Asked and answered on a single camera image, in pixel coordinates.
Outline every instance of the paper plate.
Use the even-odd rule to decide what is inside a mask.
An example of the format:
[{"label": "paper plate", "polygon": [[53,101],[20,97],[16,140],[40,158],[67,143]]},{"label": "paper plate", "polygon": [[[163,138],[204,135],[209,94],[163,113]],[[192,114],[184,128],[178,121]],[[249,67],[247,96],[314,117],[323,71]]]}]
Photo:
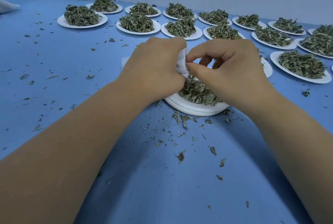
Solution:
[{"label": "paper plate", "polygon": [[[165,16],[168,17],[168,18],[178,20],[177,17],[169,16],[169,15],[165,12],[165,10],[163,11],[163,15],[165,15]],[[194,17],[192,18],[192,20],[196,20],[197,18],[198,18],[198,16],[197,16],[196,14],[194,14]]]},{"label": "paper plate", "polygon": [[[246,26],[243,26],[243,25],[237,23],[238,18],[239,18],[239,16],[236,16],[236,17],[234,17],[234,18],[232,19],[232,21],[233,21],[234,24],[236,24],[236,25],[238,25],[239,27],[242,27],[242,28],[244,28],[244,29],[255,30],[255,29],[253,29],[253,28],[246,27]],[[263,29],[267,28],[267,25],[264,24],[264,23],[261,22],[261,21],[258,22],[258,25],[259,25],[260,27],[262,27]]]},{"label": "paper plate", "polygon": [[[168,32],[168,30],[165,28],[165,26],[167,25],[168,23],[165,23],[162,25],[162,28],[161,28],[161,32],[169,37],[176,37],[175,35],[172,35]],[[198,39],[200,37],[202,37],[202,30],[199,29],[197,26],[194,26],[196,32],[192,35],[190,35],[189,37],[184,37],[185,40],[193,40],[193,39]]]},{"label": "paper plate", "polygon": [[[134,7],[134,6],[135,6],[135,5],[131,5],[131,6],[126,7],[126,8],[125,8],[125,12],[129,14],[130,11],[131,11],[131,8]],[[146,15],[147,17],[159,16],[159,15],[161,14],[161,11],[160,11],[158,8],[153,7],[153,9],[157,10],[157,14],[155,14],[155,15]]]},{"label": "paper plate", "polygon": [[308,32],[310,33],[310,35],[312,35],[314,33],[316,29],[309,29]]},{"label": "paper plate", "polygon": [[[200,17],[200,16],[198,16],[198,20],[202,21],[202,22],[205,23],[205,24],[209,24],[209,25],[212,25],[212,26],[217,26],[217,24],[209,23],[209,22],[203,20],[202,17]],[[231,20],[230,20],[230,19],[227,19],[227,21],[228,21],[228,25],[231,26],[231,25],[232,25]]]},{"label": "paper plate", "polygon": [[289,32],[289,31],[284,31],[284,30],[278,29],[278,28],[274,27],[275,22],[276,22],[276,21],[270,21],[270,22],[268,22],[269,27],[271,27],[271,28],[273,28],[273,29],[275,29],[275,30],[281,31],[281,32],[283,32],[283,33],[287,33],[287,34],[294,35],[294,36],[303,36],[303,35],[306,34],[306,31],[303,30],[303,29],[302,29],[302,30],[303,30],[302,33],[292,33],[292,32]]},{"label": "paper plate", "polygon": [[[207,32],[207,29],[208,29],[209,27],[207,27],[207,28],[205,28],[204,30],[203,30],[203,34],[204,34],[204,36],[206,37],[206,38],[208,38],[208,39],[210,39],[210,40],[212,40],[213,38],[208,34],[208,32]],[[244,37],[241,33],[239,33],[238,32],[238,35],[240,35],[243,39],[246,39],[246,37]]]},{"label": "paper plate", "polygon": [[270,77],[272,74],[273,74],[273,68],[272,66],[270,65],[270,63],[264,59],[264,58],[261,58],[261,63],[264,64],[264,72],[266,74],[266,77]]},{"label": "paper plate", "polygon": [[107,22],[108,20],[108,17],[104,14],[100,14],[99,15],[101,16],[100,17],[100,22],[98,24],[94,24],[94,25],[89,25],[89,26],[75,26],[75,25],[70,25],[66,19],[65,19],[65,16],[62,15],[60,16],[58,19],[57,19],[57,22],[58,24],[60,24],[61,26],[64,26],[64,27],[67,27],[67,28],[73,28],[73,29],[86,29],[86,28],[92,28],[92,27],[96,27],[96,26],[100,26],[104,23]]},{"label": "paper plate", "polygon": [[277,49],[283,49],[283,50],[292,50],[292,49],[295,49],[297,47],[296,45],[296,42],[292,42],[290,45],[287,45],[287,46],[284,46],[284,47],[281,47],[281,46],[277,46],[277,45],[272,45],[272,44],[268,44],[264,41],[261,41],[258,37],[257,37],[257,34],[255,32],[252,32],[251,33],[252,37],[257,40],[258,42],[264,44],[264,45],[267,45],[267,46],[270,46],[270,47],[274,47],[274,48],[277,48]]},{"label": "paper plate", "polygon": [[[88,7],[88,8],[90,8],[90,6],[91,5],[93,5],[94,3],[89,3],[89,4],[87,4],[86,6]],[[98,12],[98,11],[95,11],[96,13],[98,13],[98,14],[114,14],[114,13],[118,13],[118,12],[120,12],[120,11],[122,11],[123,10],[123,7],[122,6],[120,6],[119,4],[117,4],[117,6],[118,6],[118,9],[116,9],[115,11],[112,11],[112,12]]]},{"label": "paper plate", "polygon": [[217,103],[215,106],[193,103],[181,97],[178,93],[165,98],[165,101],[180,112],[192,116],[212,116],[221,113],[229,106],[223,102]]},{"label": "paper plate", "polygon": [[153,34],[153,33],[159,32],[160,29],[161,29],[161,25],[157,21],[152,20],[152,22],[153,22],[154,30],[152,30],[150,32],[134,32],[134,31],[126,30],[126,29],[124,29],[123,27],[120,26],[120,21],[118,21],[116,23],[116,27],[118,29],[120,29],[121,31],[126,32],[126,33],[136,34],[136,35],[148,35],[148,34]]},{"label": "paper plate", "polygon": [[328,71],[325,70],[324,74],[325,76],[321,79],[309,79],[309,78],[306,78],[306,77],[302,77],[302,76],[299,76],[297,74],[294,74],[293,72],[289,71],[288,69],[284,68],[283,66],[281,66],[279,64],[279,58],[280,58],[280,55],[284,53],[284,52],[272,52],[271,55],[270,55],[270,58],[272,60],[272,62],[280,69],[284,70],[285,72],[289,73],[290,75],[293,75],[299,79],[302,79],[302,80],[306,80],[306,81],[309,81],[309,82],[312,82],[312,83],[319,83],[319,84],[325,84],[325,83],[329,83],[331,82],[332,80],[332,77],[331,75],[328,73]]},{"label": "paper plate", "polygon": [[302,41],[302,40],[304,40],[304,38],[298,38],[298,39],[295,39],[295,43],[297,44],[297,46],[298,46],[299,48],[301,48],[301,49],[303,49],[303,50],[305,50],[305,51],[307,51],[307,52],[311,52],[312,54],[315,54],[315,55],[321,56],[321,57],[325,57],[325,58],[333,59],[333,56],[321,55],[321,54],[319,54],[319,53],[312,52],[312,51],[310,51],[309,49],[304,48],[303,46],[301,46],[301,45],[299,44],[299,42]]}]

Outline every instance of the white tissue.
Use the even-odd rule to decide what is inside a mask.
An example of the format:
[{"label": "white tissue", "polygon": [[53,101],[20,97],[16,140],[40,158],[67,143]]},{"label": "white tissue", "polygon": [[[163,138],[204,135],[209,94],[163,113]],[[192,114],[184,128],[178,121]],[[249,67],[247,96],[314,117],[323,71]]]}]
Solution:
[{"label": "white tissue", "polygon": [[183,75],[185,78],[189,76],[189,71],[186,69],[185,59],[186,55],[189,53],[189,49],[185,48],[182,49],[181,52],[178,54],[178,61],[177,61],[177,73]]},{"label": "white tissue", "polygon": [[0,14],[11,12],[18,9],[19,5],[13,4],[4,0],[0,0]]}]

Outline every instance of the blue tabletop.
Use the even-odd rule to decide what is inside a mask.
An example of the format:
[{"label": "blue tabletop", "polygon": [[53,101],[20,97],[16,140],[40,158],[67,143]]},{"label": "blue tabletop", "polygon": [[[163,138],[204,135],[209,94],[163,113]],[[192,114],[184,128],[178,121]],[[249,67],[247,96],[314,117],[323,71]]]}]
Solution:
[{"label": "blue tabletop", "polygon": [[[0,15],[0,159],[38,134],[32,131],[38,124],[47,127],[115,80],[121,59],[130,56],[136,45],[151,36],[166,37],[161,32],[135,36],[119,31],[115,23],[126,14],[124,10],[108,15],[107,23],[96,28],[68,29],[57,24],[67,4],[93,0],[7,1],[20,4],[20,9]],[[116,3],[123,8],[133,4]],[[154,20],[169,21],[163,15]],[[208,27],[199,20],[196,25]],[[302,25],[305,30],[318,27]],[[232,27],[264,51],[264,57],[276,51],[252,39],[251,31]],[[109,38],[115,42],[104,43]],[[191,49],[206,40],[188,41],[187,46]],[[333,60],[320,59],[332,74]],[[268,62],[274,87],[333,133],[333,83],[302,81]],[[24,74],[29,77],[20,80]],[[88,74],[95,77],[86,79]],[[301,92],[309,88],[311,94],[303,96]],[[312,223],[247,116],[231,108],[229,116],[211,116],[213,124],[205,123],[205,117],[197,123],[188,121],[185,131],[173,113],[162,101],[131,123],[108,156],[75,223]],[[224,121],[227,117],[232,124]],[[157,147],[159,139],[164,142]],[[208,146],[215,147],[216,156]],[[185,159],[178,164],[175,155],[184,150]],[[219,167],[222,159],[225,166]]]}]

